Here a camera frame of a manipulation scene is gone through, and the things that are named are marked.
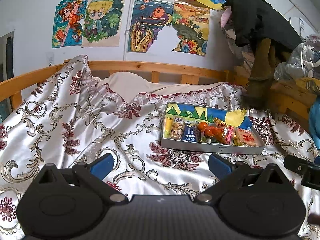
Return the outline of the orange chicken snack packet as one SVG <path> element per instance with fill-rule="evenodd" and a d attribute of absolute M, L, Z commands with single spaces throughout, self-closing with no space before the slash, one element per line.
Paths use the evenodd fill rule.
<path fill-rule="evenodd" d="M 205 138 L 213 138 L 215 141 L 224 145 L 232 145 L 234 139 L 235 128 L 233 126 L 226 126 L 225 128 L 216 128 L 214 126 L 207 126 L 201 131 L 201 135 Z"/>

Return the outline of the rice cracker packet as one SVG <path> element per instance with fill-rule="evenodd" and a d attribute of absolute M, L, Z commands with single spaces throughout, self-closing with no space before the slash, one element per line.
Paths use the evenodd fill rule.
<path fill-rule="evenodd" d="M 240 127 L 235 130 L 235 144 L 237 146 L 246 146 L 246 147 L 259 147 L 260 143 L 255 137 L 255 135 L 247 130 Z"/>

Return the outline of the gold foil snack packet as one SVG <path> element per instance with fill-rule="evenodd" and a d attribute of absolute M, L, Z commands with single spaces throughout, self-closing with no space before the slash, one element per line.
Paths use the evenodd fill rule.
<path fill-rule="evenodd" d="M 216 128 L 225 128 L 227 125 L 224 121 L 222 121 L 221 119 L 215 117 L 213 119 L 213 126 Z"/>

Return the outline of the blue stick snack packet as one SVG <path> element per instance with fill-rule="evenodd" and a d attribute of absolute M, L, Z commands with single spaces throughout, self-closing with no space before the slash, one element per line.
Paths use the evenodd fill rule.
<path fill-rule="evenodd" d="M 190 142 L 199 141 L 199 130 L 196 122 L 187 121 L 184 125 L 182 140 Z"/>

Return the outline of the nut bar packet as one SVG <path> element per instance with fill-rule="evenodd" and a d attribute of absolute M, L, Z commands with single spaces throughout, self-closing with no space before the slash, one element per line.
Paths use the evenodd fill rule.
<path fill-rule="evenodd" d="M 185 120 L 183 118 L 175 117 L 171 126 L 170 138 L 181 140 L 184 131 L 184 125 Z"/>

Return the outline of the blue cloth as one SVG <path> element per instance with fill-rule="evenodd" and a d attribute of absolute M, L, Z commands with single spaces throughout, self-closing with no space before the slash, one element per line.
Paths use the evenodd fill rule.
<path fill-rule="evenodd" d="M 319 97 L 310 108 L 309 112 L 309 132 L 317 150 L 320 149 L 320 102 Z"/>

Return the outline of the silver tray with painted liner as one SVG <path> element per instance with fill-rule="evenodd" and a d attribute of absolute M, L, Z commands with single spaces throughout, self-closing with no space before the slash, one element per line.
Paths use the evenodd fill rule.
<path fill-rule="evenodd" d="M 161 146 L 182 151 L 260 154 L 265 143 L 244 111 L 169 102 Z"/>

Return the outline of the floral satin bedspread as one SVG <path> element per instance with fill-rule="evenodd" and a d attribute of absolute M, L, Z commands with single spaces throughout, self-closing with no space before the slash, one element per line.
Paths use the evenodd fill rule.
<path fill-rule="evenodd" d="M 319 216 L 319 191 L 284 167 L 287 155 L 319 156 L 295 120 L 246 106 L 228 83 L 126 102 L 88 63 L 73 58 L 1 123 L 1 239 L 319 239 L 309 219 Z M 265 143 L 260 154 L 216 153 L 252 169 L 216 203 L 194 202 L 219 181 L 213 153 L 161 146 L 169 102 L 244 111 Z M 128 203 L 104 203 L 73 175 L 105 154 L 114 165 L 103 182 Z"/>

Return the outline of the wooden cabinet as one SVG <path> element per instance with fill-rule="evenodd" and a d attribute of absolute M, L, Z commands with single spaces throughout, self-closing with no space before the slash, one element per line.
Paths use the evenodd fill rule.
<path fill-rule="evenodd" d="M 251 73 L 245 73 L 244 67 L 235 67 L 235 72 L 235 83 L 247 86 Z M 316 95 L 302 90 L 295 84 L 273 80 L 265 105 L 260 110 L 268 109 L 272 113 L 286 114 L 308 130 L 309 112 L 316 98 Z"/>

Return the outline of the brown plush toy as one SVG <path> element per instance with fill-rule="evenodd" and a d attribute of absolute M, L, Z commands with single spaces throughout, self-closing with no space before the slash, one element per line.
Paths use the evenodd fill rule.
<path fill-rule="evenodd" d="M 269 38 L 263 39 L 255 51 L 255 59 L 246 86 L 245 102 L 251 108 L 262 109 L 274 80 L 276 50 Z"/>

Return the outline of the beige pillow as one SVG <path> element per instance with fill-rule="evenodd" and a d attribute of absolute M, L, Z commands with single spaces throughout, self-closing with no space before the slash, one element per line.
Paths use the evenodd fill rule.
<path fill-rule="evenodd" d="M 222 82 L 218 82 L 210 85 L 165 85 L 162 83 L 149 82 L 141 76 L 130 72 L 117 72 L 105 79 L 100 79 L 98 77 L 94 77 L 94 79 L 98 82 L 98 85 L 108 84 L 110 89 L 121 96 L 126 102 L 130 102 L 136 95 L 140 93 L 171 95 L 212 89 L 222 84 Z"/>

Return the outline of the plastic bag of clothes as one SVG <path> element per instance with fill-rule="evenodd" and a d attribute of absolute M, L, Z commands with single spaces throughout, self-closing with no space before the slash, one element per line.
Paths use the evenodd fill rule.
<path fill-rule="evenodd" d="M 274 79 L 319 95 L 319 66 L 319 35 L 310 35 L 293 50 L 286 62 L 277 65 Z"/>

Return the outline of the anime girl poster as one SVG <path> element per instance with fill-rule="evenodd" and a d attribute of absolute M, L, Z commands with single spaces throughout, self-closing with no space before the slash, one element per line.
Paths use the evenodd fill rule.
<path fill-rule="evenodd" d="M 80 46 L 86 0 L 62 0 L 55 10 L 52 48 Z"/>

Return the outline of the black garment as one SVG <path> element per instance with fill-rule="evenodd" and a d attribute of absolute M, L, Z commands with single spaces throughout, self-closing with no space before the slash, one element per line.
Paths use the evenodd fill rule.
<path fill-rule="evenodd" d="M 225 0 L 223 6 L 231 8 L 239 47 L 250 45 L 255 50 L 268 38 L 279 50 L 291 52 L 302 42 L 289 21 L 265 0 Z"/>

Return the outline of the blond boy poster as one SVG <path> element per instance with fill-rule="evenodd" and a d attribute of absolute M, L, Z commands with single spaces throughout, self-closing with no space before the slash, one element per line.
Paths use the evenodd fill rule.
<path fill-rule="evenodd" d="M 82 48 L 118 47 L 124 0 L 88 0 Z"/>

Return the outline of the landscape poster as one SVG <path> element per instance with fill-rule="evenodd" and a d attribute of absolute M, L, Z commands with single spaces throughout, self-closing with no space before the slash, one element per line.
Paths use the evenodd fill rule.
<path fill-rule="evenodd" d="M 173 51 L 205 56 L 209 37 L 210 9 L 174 3 L 172 26 L 180 39 Z"/>

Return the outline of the starry night poster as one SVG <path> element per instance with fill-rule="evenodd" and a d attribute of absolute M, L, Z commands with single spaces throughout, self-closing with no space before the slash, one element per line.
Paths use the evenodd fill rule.
<path fill-rule="evenodd" d="M 135 0 L 129 31 L 128 52 L 146 53 L 158 33 L 172 23 L 174 4 L 157 0 Z"/>

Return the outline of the wooden bed frame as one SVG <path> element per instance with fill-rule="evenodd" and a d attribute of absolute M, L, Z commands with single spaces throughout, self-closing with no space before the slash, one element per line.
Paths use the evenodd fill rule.
<path fill-rule="evenodd" d="M 28 72 L 1 82 L 1 100 L 9 99 L 13 109 L 16 109 L 22 103 L 22 90 L 48 79 L 68 62 L 66 60 L 63 64 Z M 108 71 L 110 74 L 129 71 L 150 72 L 153 83 L 159 82 L 161 73 L 180 74 L 180 83 L 190 85 L 197 85 L 200 78 L 229 83 L 234 81 L 234 74 L 231 70 L 218 71 L 178 64 L 135 61 L 90 61 L 88 64 L 93 71 Z"/>

